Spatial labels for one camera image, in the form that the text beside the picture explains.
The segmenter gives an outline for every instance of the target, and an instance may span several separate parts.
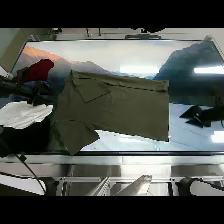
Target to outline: white cloth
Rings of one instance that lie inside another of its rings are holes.
[[[34,122],[41,122],[53,110],[53,105],[33,106],[26,101],[8,103],[0,110],[0,125],[24,129]]]

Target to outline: green fabric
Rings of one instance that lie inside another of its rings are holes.
[[[95,130],[168,141],[168,81],[71,71],[56,120],[71,155],[99,139]]]

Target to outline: red cloth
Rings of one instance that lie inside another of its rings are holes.
[[[24,82],[29,81],[37,81],[42,80],[46,81],[48,79],[48,72],[51,68],[54,67],[54,62],[52,62],[50,59],[41,59],[39,62],[31,65],[28,69],[28,72],[22,77],[19,77],[19,71],[17,71],[17,78],[21,79]]]

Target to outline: shirt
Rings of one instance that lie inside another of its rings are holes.
[[[56,120],[71,155],[99,139],[95,130],[168,141],[168,81],[71,71]]]

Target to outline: red object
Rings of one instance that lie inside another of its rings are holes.
[[[39,62],[31,65],[27,72],[24,72],[24,75],[19,77],[19,72],[17,71],[17,78],[23,82],[37,81],[42,80],[46,81],[48,79],[48,72],[51,68],[54,67],[54,62],[49,59],[41,59]]]

